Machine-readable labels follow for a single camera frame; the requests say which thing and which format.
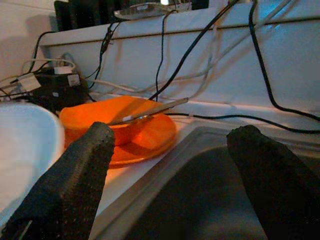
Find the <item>sink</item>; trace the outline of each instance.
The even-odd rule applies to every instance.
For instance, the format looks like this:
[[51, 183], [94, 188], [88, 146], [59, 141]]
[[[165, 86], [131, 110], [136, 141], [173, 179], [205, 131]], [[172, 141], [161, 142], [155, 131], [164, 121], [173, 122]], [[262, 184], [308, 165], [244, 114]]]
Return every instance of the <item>sink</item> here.
[[208, 149], [161, 189], [125, 239], [267, 239], [227, 148]]
[[[191, 132], [108, 207], [97, 239], [267, 239], [229, 156], [228, 132]], [[317, 145], [285, 144], [320, 176]]]

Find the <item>wires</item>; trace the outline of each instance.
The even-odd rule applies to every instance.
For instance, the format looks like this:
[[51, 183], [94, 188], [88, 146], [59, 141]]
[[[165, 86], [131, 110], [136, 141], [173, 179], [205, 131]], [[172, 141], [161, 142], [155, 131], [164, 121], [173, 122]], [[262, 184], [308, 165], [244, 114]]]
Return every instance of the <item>wires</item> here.
[[174, 4], [174, 10], [177, 10], [177, 3], [176, 3], [176, 0], [173, 0], [173, 4]]
[[164, 38], [165, 38], [165, 22], [167, 17], [169, 17], [170, 14], [172, 14], [173, 12], [175, 12], [176, 10], [172, 10], [170, 12], [168, 12], [164, 18], [162, 19], [162, 31], [161, 31], [161, 60], [158, 66], [158, 69], [156, 71], [156, 75], [155, 75], [155, 89], [158, 92], [159, 88], [158, 88], [158, 77], [159, 77], [159, 72], [162, 66], [162, 63], [164, 61]]
[[[91, 76], [93, 76], [94, 74], [95, 74], [94, 79], [96, 80], [96, 79], [98, 78], [99, 73], [100, 73], [100, 71], [101, 71], [101, 67], [102, 67], [103, 55], [104, 55], [104, 53], [107, 51], [108, 46], [109, 46], [109, 44], [110, 44], [110, 41], [111, 41], [111, 39], [112, 39], [112, 37], [113, 37], [116, 29], [119, 27], [120, 23], [121, 23], [121, 22], [119, 22], [119, 23], [117, 24], [117, 26], [115, 26], [114, 30], [111, 30], [111, 27], [113, 26], [114, 23], [112, 22], [112, 23], [109, 25], [109, 27], [108, 27], [108, 29], [107, 29], [107, 31], [106, 31], [106, 34], [105, 34], [105, 36], [104, 36], [104, 38], [103, 38], [103, 40], [102, 40], [101, 46], [100, 46], [99, 65], [98, 65], [98, 67], [96, 68], [96, 70], [95, 70], [93, 73], [91, 73], [89, 76], [85, 77], [84, 79], [88, 79], [88, 78], [90, 78]], [[94, 85], [95, 85], [95, 83], [93, 82], [92, 85], [91, 85], [88, 89], [91, 89]]]
[[169, 78], [169, 80], [166, 82], [166, 84], [155, 94], [153, 94], [149, 100], [153, 100], [155, 97], [157, 97], [160, 93], [162, 93], [175, 79], [176, 75], [178, 74], [179, 70], [181, 69], [182, 65], [184, 64], [185, 60], [187, 59], [188, 55], [194, 49], [194, 47], [197, 45], [197, 43], [200, 41], [200, 39], [205, 35], [205, 33], [210, 29], [210, 27], [218, 21], [230, 8], [232, 8], [239, 0], [233, 0], [230, 2], [227, 6], [225, 6], [208, 24], [205, 26], [205, 28], [199, 33], [199, 35], [195, 38], [193, 43], [189, 46], [183, 57], [181, 58], [178, 66], [176, 67], [175, 71], [173, 72], [172, 76]]
[[[255, 25], [255, 30], [260, 29], [262, 26], [264, 26], [266, 23], [268, 23], [290, 1], [291, 0], [283, 0], [281, 3], [279, 3], [279, 5], [277, 5], [277, 7], [275, 7], [263, 20], [261, 20], [260, 22], [258, 22]], [[191, 73], [191, 74], [183, 75], [183, 76], [176, 76], [173, 81], [175, 82], [175, 81], [193, 79], [193, 78], [201, 77], [203, 75], [207, 75], [213, 66], [215, 66], [224, 56], [226, 56], [231, 50], [233, 50], [237, 45], [239, 45], [244, 39], [246, 39], [249, 36], [250, 36], [250, 30], [248, 29], [248, 31], [246, 33], [244, 33], [241, 37], [239, 37], [237, 40], [235, 40], [230, 46], [225, 48], [217, 57], [215, 57], [214, 60], [211, 61], [210, 64], [208, 64], [207, 68], [205, 68], [204, 70], [197, 72], [197, 73]], [[165, 81], [160, 81], [160, 82], [158, 82], [158, 85], [163, 86], [168, 80], [169, 79], [166, 79]], [[136, 93], [136, 94], [147, 93], [147, 92], [153, 91], [156, 88], [154, 83], [144, 89], [139, 89], [139, 88], [132, 87], [132, 86], [118, 85], [118, 84], [115, 84], [112, 82], [107, 82], [107, 81], [102, 81], [102, 80], [99, 80], [99, 82], [97, 81], [97, 83], [104, 84], [104, 85], [113, 84], [112, 86], [114, 88], [121, 89], [123, 91], [130, 92], [130, 93]]]
[[71, 64], [72, 65], [72, 70], [74, 70], [76, 68], [76, 64], [72, 61], [69, 61], [69, 60], [65, 60], [65, 59], [60, 59], [60, 58], [41, 58], [41, 59], [29, 59], [27, 61], [24, 62], [24, 64], [22, 65], [22, 69], [24, 68], [25, 64], [28, 63], [28, 62], [44, 62], [44, 61], [49, 61], [49, 62], [65, 62], [65, 63], [68, 63], [68, 64]]
[[12, 93], [12, 94], [7, 94], [7, 95], [3, 95], [3, 96], [0, 96], [0, 98], [5, 98], [5, 97], [8, 97], [10, 100], [12, 96], [18, 96], [18, 95], [23, 95], [23, 94], [30, 94], [31, 91], [24, 91], [24, 92], [18, 92], [18, 93]]
[[304, 130], [304, 129], [296, 129], [291, 128], [288, 126], [284, 126], [282, 124], [276, 123], [274, 121], [270, 121], [261, 117], [257, 116], [250, 116], [250, 115], [244, 115], [244, 114], [231, 114], [231, 115], [223, 115], [223, 116], [202, 116], [202, 115], [193, 115], [188, 113], [166, 113], [168, 116], [186, 116], [186, 117], [193, 117], [193, 118], [199, 118], [199, 119], [206, 119], [206, 120], [219, 120], [219, 119], [230, 119], [230, 118], [245, 118], [245, 119], [253, 119], [258, 120], [270, 125], [274, 125], [278, 128], [298, 133], [298, 134], [320, 134], [320, 130]]
[[[46, 62], [45, 62], [44, 64], [42, 64], [37, 70], [32, 71], [31, 73], [35, 74], [35, 73], [40, 72], [41, 69], [43, 69], [43, 68], [45, 67], [45, 65], [47, 65], [48, 63], [50, 63], [50, 61], [46, 61]], [[15, 80], [11, 81], [10, 84], [17, 83], [17, 82], [19, 81], [18, 78], [20, 78], [20, 77], [22, 77], [22, 76], [24, 76], [24, 75], [27, 75], [27, 74], [29, 74], [29, 73], [24, 73], [24, 74], [22, 74], [22, 75], [20, 75], [20, 76], [15, 76]]]
[[[34, 48], [34, 54], [33, 54], [33, 58], [37, 58], [37, 54], [38, 54], [38, 49], [39, 49], [39, 44], [40, 44], [40, 41], [42, 39], [42, 37], [46, 34], [53, 34], [55, 33], [55, 31], [45, 31], [43, 32], [39, 37], [38, 37], [38, 40], [36, 41], [36, 44], [35, 44], [35, 48]], [[35, 66], [35, 62], [33, 61], [30, 65], [30, 68], [29, 70], [26, 72], [27, 74], [31, 73], [32, 72], [32, 69], [34, 68]]]
[[[45, 65], [47, 65], [47, 64], [50, 63], [50, 62], [51, 62], [51, 61], [45, 62], [45, 63], [42, 64], [37, 70], [32, 71], [32, 73], [37, 73], [37, 72], [39, 72], [41, 69], [44, 68]], [[19, 77], [21, 77], [21, 76], [23, 76], [23, 75], [27, 75], [27, 74], [28, 74], [28, 73], [24, 73], [24, 74], [21, 74], [21, 75], [8, 76], [8, 77], [6, 77], [6, 78], [1, 79], [0, 82], [4, 82], [5, 80], [14, 79], [14, 78], [15, 78], [14, 82], [16, 82], [17, 78], [19, 78]]]
[[262, 54], [261, 54], [261, 51], [260, 51], [260, 48], [259, 48], [259, 44], [258, 44], [256, 32], [255, 32], [255, 25], [253, 23], [253, 15], [254, 15], [254, 11], [255, 11], [256, 6], [257, 6], [257, 0], [253, 0], [253, 4], [252, 4], [252, 7], [251, 7], [250, 13], [249, 13], [249, 29], [250, 29], [250, 33], [251, 33], [251, 38], [252, 38], [252, 41], [253, 41], [254, 49], [255, 49], [256, 55], [257, 55], [258, 60], [259, 60], [259, 64], [260, 64], [261, 72], [262, 72], [263, 79], [264, 79], [264, 82], [265, 82], [265, 86], [266, 86], [266, 89], [267, 89], [267, 92], [268, 92], [268, 96], [269, 96], [269, 99], [270, 99], [272, 105], [276, 109], [279, 109], [281, 111], [298, 114], [298, 115], [301, 115], [301, 116], [304, 116], [304, 117], [307, 117], [307, 118], [310, 118], [310, 119], [314, 119], [314, 120], [320, 122], [320, 117], [318, 117], [316, 115], [313, 115], [313, 114], [310, 114], [310, 113], [307, 113], [307, 112], [303, 112], [303, 111], [299, 111], [299, 110], [295, 110], [295, 109], [291, 109], [291, 108], [282, 107], [276, 102], [276, 100], [274, 98], [274, 95], [272, 93], [272, 89], [271, 89], [271, 85], [270, 85], [270, 82], [269, 82], [269, 77], [268, 77], [268, 74], [267, 74], [267, 70], [266, 70], [266, 67], [265, 67], [265, 64], [264, 64], [264, 60], [263, 60], [263, 57], [262, 57]]
[[[210, 65], [211, 61], [212, 61], [212, 58], [213, 58], [213, 55], [214, 55], [214, 41], [215, 41], [215, 36], [217, 35], [217, 26], [213, 26], [213, 29], [212, 29], [212, 33], [211, 33], [211, 42], [209, 44], [209, 49], [208, 49], [208, 52], [209, 52], [209, 56], [208, 56], [208, 62], [207, 62], [207, 66]], [[208, 75], [209, 75], [209, 70], [204, 74], [203, 76], [203, 79], [202, 79], [202, 82], [199, 84], [199, 87], [198, 89], [195, 91], [194, 94], [192, 94], [189, 98], [190, 99], [194, 99], [195, 97], [197, 97], [199, 94], [202, 93], [202, 91], [207, 87], [207, 83], [208, 83]]]
[[89, 97], [89, 99], [95, 103], [97, 100], [95, 100], [87, 91], [85, 92], [85, 94]]

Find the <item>white cable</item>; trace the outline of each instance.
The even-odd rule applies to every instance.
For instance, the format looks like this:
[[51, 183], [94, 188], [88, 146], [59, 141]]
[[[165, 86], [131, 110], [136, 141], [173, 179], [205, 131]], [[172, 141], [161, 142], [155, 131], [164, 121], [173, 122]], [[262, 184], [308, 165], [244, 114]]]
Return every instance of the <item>white cable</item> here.
[[[208, 57], [208, 63], [207, 63], [207, 68], [210, 66], [210, 63], [212, 61], [212, 58], [214, 56], [214, 42], [215, 42], [215, 38], [217, 36], [217, 26], [214, 25], [213, 29], [212, 29], [212, 33], [211, 33], [211, 42], [209, 44], [209, 57]], [[195, 93], [193, 95], [191, 95], [189, 98], [190, 99], [194, 99], [196, 96], [198, 96], [199, 94], [201, 94], [201, 92], [203, 91], [203, 89], [207, 86], [208, 83], [208, 74], [209, 74], [209, 70], [205, 73], [205, 75], [203, 76], [203, 80], [200, 84], [200, 86], [198, 87], [198, 89], [195, 91]]]
[[113, 82], [109, 82], [109, 81], [102, 81], [102, 80], [87, 80], [88, 82], [93, 82], [93, 83], [97, 83], [97, 84], [102, 84], [102, 85], [107, 85], [107, 86], [111, 86], [117, 89], [121, 89], [130, 93], [137, 93], [137, 91], [139, 92], [140, 90], [134, 89], [132, 87], [126, 87], [123, 85], [118, 85], [115, 84]]
[[1, 83], [1, 82], [4, 82], [5, 80], [15, 79], [15, 78], [17, 78], [17, 77], [19, 77], [19, 75], [7, 76], [6, 78], [1, 79], [1, 80], [0, 80], [0, 83]]
[[72, 70], [74, 70], [76, 68], [76, 64], [72, 61], [69, 60], [65, 60], [65, 59], [59, 59], [59, 58], [33, 58], [33, 59], [29, 59], [27, 61], [25, 61], [22, 65], [22, 73], [24, 73], [24, 66], [26, 65], [26, 63], [29, 62], [46, 62], [46, 61], [51, 61], [51, 62], [65, 62], [68, 64], [72, 65]]
[[[278, 14], [291, 0], [283, 0], [273, 11], [271, 11], [262, 21], [258, 22], [255, 25], [255, 29], [258, 30], [260, 29], [262, 26], [264, 26], [267, 22], [269, 22], [276, 14]], [[224, 49], [222, 51], [222, 53], [214, 60], [212, 61], [210, 64], [208, 64], [207, 68], [205, 68], [204, 70], [197, 72], [197, 73], [192, 73], [192, 74], [188, 74], [188, 75], [183, 75], [183, 76], [177, 76], [173, 81], [178, 81], [178, 80], [187, 80], [187, 79], [193, 79], [193, 78], [197, 78], [197, 77], [201, 77], [203, 75], [207, 75], [208, 72], [212, 69], [212, 67], [214, 65], [216, 65], [225, 55], [227, 55], [232, 49], [234, 49], [236, 46], [238, 46], [244, 39], [246, 39], [247, 37], [250, 36], [250, 31], [248, 30], [248, 32], [246, 32], [245, 34], [243, 34], [238, 40], [236, 40], [233, 44], [231, 44], [229, 47], [227, 47], [226, 49]], [[118, 85], [112, 82], [108, 82], [108, 81], [102, 81], [102, 80], [88, 80], [90, 82], [95, 82], [99, 83], [99, 84], [104, 84], [104, 85], [109, 85], [112, 86], [114, 88], [117, 89], [121, 89], [130, 93], [136, 93], [136, 94], [141, 94], [141, 93], [146, 93], [149, 91], [152, 91], [156, 85], [153, 83], [152, 85], [148, 86], [147, 88], [144, 89], [139, 89], [139, 88], [133, 88], [130, 86], [123, 86], [123, 85]], [[164, 81], [160, 81], [158, 83], [159, 87], [161, 88], [162, 86], [164, 86], [166, 84], [166, 82], [168, 81], [168, 79], [164, 80]], [[197, 92], [195, 94], [192, 95], [192, 97], [195, 97], [196, 95], [199, 94], [198, 91], [202, 91], [202, 88], [204, 87], [204, 85], [206, 84], [206, 80], [204, 80], [200, 86], [200, 88], [197, 90]]]

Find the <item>orange plate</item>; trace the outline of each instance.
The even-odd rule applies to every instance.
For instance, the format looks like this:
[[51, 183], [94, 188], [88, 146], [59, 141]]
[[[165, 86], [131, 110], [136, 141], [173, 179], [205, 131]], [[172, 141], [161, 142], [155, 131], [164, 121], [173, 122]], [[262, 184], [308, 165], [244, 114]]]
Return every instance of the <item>orange plate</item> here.
[[[110, 123], [126, 116], [142, 113], [161, 105], [159, 102], [132, 96], [120, 96], [108, 100], [65, 107], [60, 120], [65, 129], [65, 147], [80, 138], [94, 122]], [[144, 127], [143, 121], [112, 125], [115, 145], [131, 142]]]
[[131, 142], [116, 146], [110, 168], [139, 163], [165, 152], [175, 142], [176, 125], [170, 117], [158, 114], [144, 123]]

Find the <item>black textured gripper pad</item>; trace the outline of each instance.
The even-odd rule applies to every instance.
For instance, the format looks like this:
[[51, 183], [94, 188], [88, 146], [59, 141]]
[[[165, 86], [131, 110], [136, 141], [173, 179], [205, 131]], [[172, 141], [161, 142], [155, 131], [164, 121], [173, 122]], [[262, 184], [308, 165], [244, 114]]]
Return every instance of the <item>black textured gripper pad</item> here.
[[232, 130], [227, 146], [269, 239], [309, 239], [319, 230], [320, 179], [296, 155], [252, 125]]

